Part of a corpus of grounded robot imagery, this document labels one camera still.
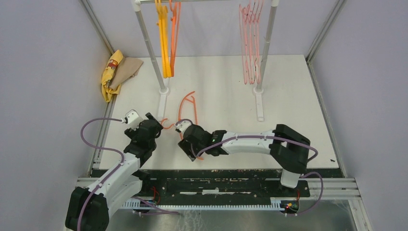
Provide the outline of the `orange plastic hanger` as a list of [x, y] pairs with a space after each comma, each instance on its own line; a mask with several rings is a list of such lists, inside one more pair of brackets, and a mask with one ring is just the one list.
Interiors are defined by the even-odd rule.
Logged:
[[170, 10], [172, 12], [171, 22], [171, 48], [170, 48], [170, 70], [171, 77], [175, 75], [175, 62], [177, 56], [178, 35], [179, 35], [179, 20], [181, 13], [181, 3], [172, 0], [169, 1]]
[[164, 128], [164, 137], [160, 139], [160, 143], [165, 146], [163, 150], [170, 151], [171, 148], [179, 148], [178, 142], [182, 140], [182, 133], [176, 131], [175, 125], [182, 121], [189, 121], [192, 125], [198, 125], [197, 100], [194, 90], [180, 99], [175, 117], [165, 116], [162, 121], [159, 121]]

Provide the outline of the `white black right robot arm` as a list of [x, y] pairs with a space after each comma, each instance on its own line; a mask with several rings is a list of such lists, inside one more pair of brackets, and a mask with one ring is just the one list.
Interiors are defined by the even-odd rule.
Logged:
[[226, 130], [208, 132], [188, 120], [175, 124], [182, 135], [178, 146], [195, 161], [203, 154], [211, 156], [237, 153], [266, 154], [272, 156], [282, 167], [278, 191], [291, 196], [297, 191], [298, 181], [305, 174], [311, 160], [309, 152], [317, 153], [308, 138], [284, 124], [259, 133], [236, 133]]

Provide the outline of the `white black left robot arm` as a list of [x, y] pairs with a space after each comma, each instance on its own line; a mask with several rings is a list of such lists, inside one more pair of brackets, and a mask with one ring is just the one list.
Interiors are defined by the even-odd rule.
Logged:
[[156, 139], [163, 126], [151, 114], [140, 116], [130, 110], [119, 122], [128, 125], [130, 138], [124, 151], [114, 149], [119, 161], [89, 186], [76, 187], [71, 193], [65, 227], [73, 231], [104, 231], [113, 214], [133, 195], [145, 196], [151, 191], [147, 173], [140, 168], [156, 149]]

